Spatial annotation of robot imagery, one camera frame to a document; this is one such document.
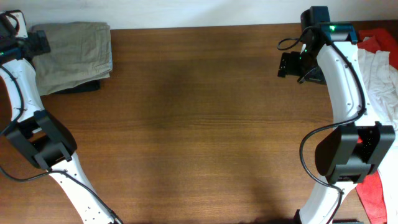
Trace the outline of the khaki green shorts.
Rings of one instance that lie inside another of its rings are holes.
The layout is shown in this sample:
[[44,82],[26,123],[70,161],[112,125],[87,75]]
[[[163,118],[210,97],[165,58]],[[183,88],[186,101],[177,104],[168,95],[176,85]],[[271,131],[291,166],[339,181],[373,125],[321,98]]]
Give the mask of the khaki green shorts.
[[105,22],[39,24],[50,52],[33,59],[39,95],[52,94],[56,86],[74,87],[110,77],[113,69],[110,26]]

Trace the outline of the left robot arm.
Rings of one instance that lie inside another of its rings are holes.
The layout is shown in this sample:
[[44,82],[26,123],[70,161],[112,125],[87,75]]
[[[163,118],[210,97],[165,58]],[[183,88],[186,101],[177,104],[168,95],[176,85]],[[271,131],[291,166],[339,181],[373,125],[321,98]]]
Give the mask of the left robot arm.
[[26,38],[1,36],[1,79],[11,103],[11,122],[1,131],[11,146],[43,173],[29,178],[4,175],[16,182],[50,176],[65,192],[83,223],[121,223],[86,177],[71,132],[43,106],[31,58],[50,51],[44,32]]

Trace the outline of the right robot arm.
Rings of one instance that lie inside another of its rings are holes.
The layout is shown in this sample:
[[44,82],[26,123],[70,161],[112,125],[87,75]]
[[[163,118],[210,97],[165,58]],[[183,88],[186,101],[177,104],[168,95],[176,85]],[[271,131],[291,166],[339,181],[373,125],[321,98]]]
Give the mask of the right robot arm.
[[319,22],[304,25],[295,43],[301,52],[283,48],[278,75],[296,75],[298,82],[328,88],[333,123],[309,132],[299,146],[299,158],[315,186],[294,223],[333,223],[346,195],[376,172],[395,138],[381,122],[366,93],[351,24]]

